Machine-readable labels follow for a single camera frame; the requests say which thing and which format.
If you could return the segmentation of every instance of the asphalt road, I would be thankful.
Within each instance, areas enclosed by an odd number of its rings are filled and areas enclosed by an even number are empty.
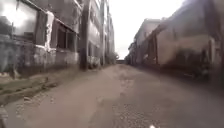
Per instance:
[[[8,127],[224,128],[221,88],[126,65],[9,104]]]

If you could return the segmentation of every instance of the overcast sky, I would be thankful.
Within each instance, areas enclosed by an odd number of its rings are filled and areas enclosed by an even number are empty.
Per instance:
[[[115,29],[115,50],[120,58],[128,54],[128,46],[145,18],[171,16],[184,0],[109,0]]]

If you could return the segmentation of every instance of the roof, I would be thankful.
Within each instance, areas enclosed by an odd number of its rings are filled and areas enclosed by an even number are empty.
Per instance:
[[[140,31],[146,26],[146,24],[149,24],[149,23],[158,23],[158,24],[160,24],[160,22],[161,22],[160,19],[145,19],[142,22],[142,25],[139,28],[138,32],[136,33],[135,38],[139,35]]]

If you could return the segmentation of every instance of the distant building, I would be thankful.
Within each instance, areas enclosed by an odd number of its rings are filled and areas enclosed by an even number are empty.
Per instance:
[[[144,55],[147,51],[147,43],[144,43],[146,38],[157,28],[161,20],[157,19],[145,19],[135,35],[136,49],[136,63],[140,64],[143,61]]]

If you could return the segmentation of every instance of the utility pole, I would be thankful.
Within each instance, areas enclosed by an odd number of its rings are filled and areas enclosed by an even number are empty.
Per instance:
[[[90,11],[90,1],[84,1],[84,7],[82,10],[82,22],[80,27],[80,68],[87,70],[88,68],[88,27],[89,27],[89,11]]]
[[[105,6],[105,0],[101,0],[101,4],[100,4],[100,15],[101,15],[101,32],[100,32],[100,42],[101,42],[101,59],[100,59],[100,63],[103,66],[105,64],[105,30],[104,30],[104,7]]]

